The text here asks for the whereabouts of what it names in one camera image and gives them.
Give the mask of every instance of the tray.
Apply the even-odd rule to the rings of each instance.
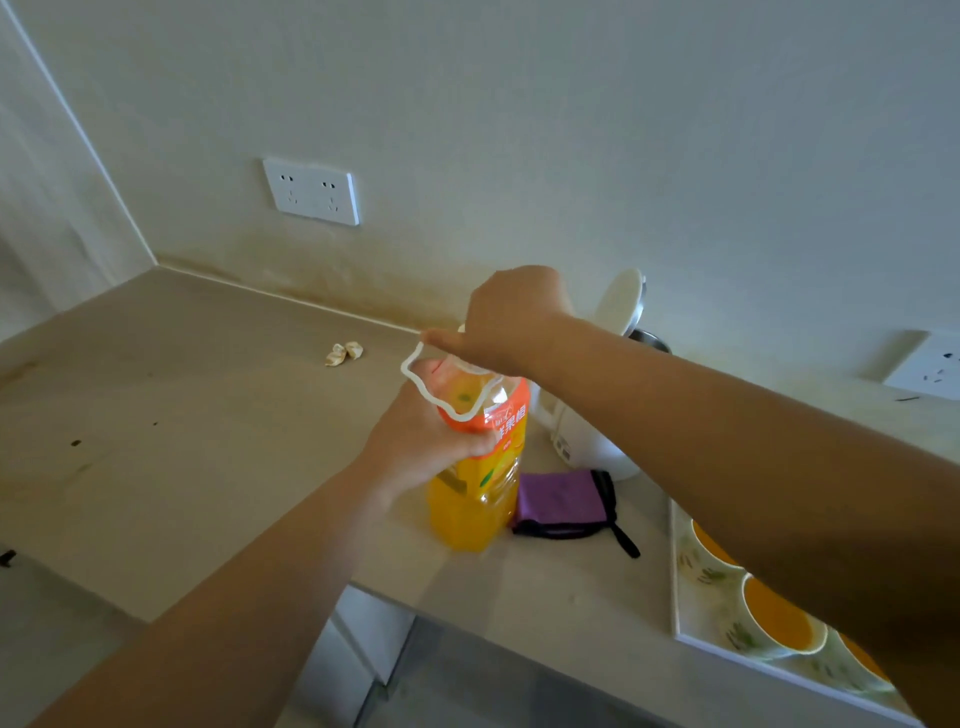
[[[794,656],[772,662],[761,662],[737,652],[718,626],[718,613],[731,598],[731,591],[697,584],[680,573],[677,564],[678,537],[683,533],[684,519],[689,516],[673,500],[670,501],[670,579],[672,591],[673,635],[678,641],[765,672],[794,685],[842,700],[865,711],[879,713],[903,725],[921,726],[906,702],[897,692],[858,695],[822,682],[814,669],[816,655]]]

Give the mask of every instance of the purple cloth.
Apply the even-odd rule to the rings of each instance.
[[[512,525],[537,523],[600,523],[607,519],[603,500],[590,471],[521,473]]]

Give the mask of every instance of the folded purple towel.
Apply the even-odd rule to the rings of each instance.
[[[606,471],[522,473],[511,528],[543,539],[582,539],[609,528],[631,557],[640,555],[616,525],[616,494]]]

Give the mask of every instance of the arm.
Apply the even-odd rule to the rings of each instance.
[[[376,521],[402,491],[489,451],[491,437],[450,429],[407,382],[353,463],[91,671],[34,728],[273,726]]]
[[[872,652],[921,717],[952,724],[960,467],[570,314],[556,271],[520,268],[474,292],[466,334],[424,339],[573,407],[747,570]]]

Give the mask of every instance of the white wall socket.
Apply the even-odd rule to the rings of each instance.
[[[923,395],[960,400],[960,334],[927,334],[883,383]]]
[[[360,225],[350,172],[282,159],[264,159],[263,171],[281,212]]]

